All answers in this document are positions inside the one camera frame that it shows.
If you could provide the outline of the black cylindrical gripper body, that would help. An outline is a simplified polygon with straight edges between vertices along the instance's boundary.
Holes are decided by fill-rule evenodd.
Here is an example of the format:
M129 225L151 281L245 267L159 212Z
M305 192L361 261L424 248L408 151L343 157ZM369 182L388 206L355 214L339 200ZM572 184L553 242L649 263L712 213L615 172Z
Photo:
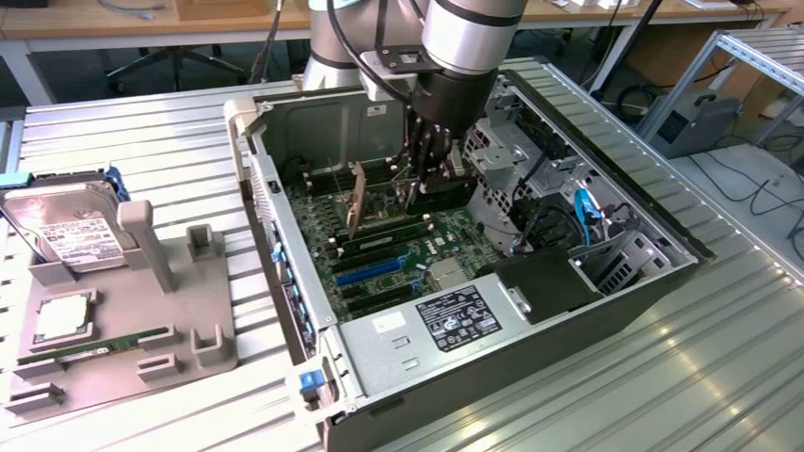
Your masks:
M480 75L420 73L412 91L412 121L439 125L453 137L461 137L483 114L496 77L496 70Z

